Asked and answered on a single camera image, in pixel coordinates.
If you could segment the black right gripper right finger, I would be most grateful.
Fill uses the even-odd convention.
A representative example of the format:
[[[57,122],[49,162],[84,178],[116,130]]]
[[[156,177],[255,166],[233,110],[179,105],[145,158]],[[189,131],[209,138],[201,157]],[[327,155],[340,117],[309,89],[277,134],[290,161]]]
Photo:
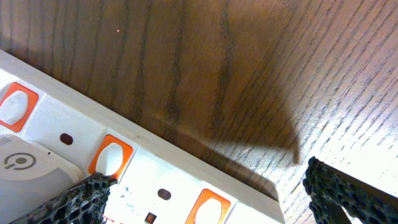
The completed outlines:
[[[316,157],[308,160],[303,186],[315,221],[322,224],[397,223],[397,197],[345,174]]]

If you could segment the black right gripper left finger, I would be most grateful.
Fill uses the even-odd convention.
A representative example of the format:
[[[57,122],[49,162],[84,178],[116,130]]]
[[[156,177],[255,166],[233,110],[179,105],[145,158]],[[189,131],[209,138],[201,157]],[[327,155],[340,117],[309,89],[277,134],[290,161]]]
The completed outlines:
[[[94,173],[11,223],[105,223],[106,203],[117,182],[110,176]]]

